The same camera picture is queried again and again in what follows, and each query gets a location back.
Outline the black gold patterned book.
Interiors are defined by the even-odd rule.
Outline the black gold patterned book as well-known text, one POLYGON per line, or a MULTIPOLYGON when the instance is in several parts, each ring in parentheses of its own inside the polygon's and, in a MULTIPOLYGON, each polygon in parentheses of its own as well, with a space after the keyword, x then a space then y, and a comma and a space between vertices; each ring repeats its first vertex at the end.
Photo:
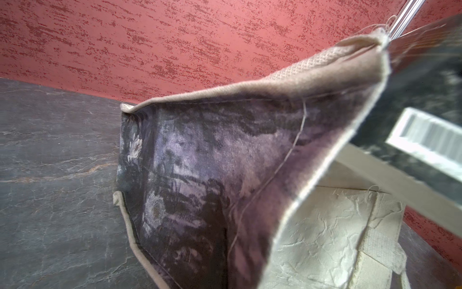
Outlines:
POLYGON ((462 17, 393 40, 385 91, 337 161, 462 233, 462 17))

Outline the cream canvas tote bag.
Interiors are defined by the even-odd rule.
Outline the cream canvas tote bag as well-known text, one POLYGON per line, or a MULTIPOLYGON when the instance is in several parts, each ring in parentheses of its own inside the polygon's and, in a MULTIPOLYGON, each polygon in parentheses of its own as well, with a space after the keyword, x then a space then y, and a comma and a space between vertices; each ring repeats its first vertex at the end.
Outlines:
POLYGON ((122 104, 113 195, 158 289, 410 287, 404 206, 335 170, 391 73, 386 30, 254 81, 122 104))

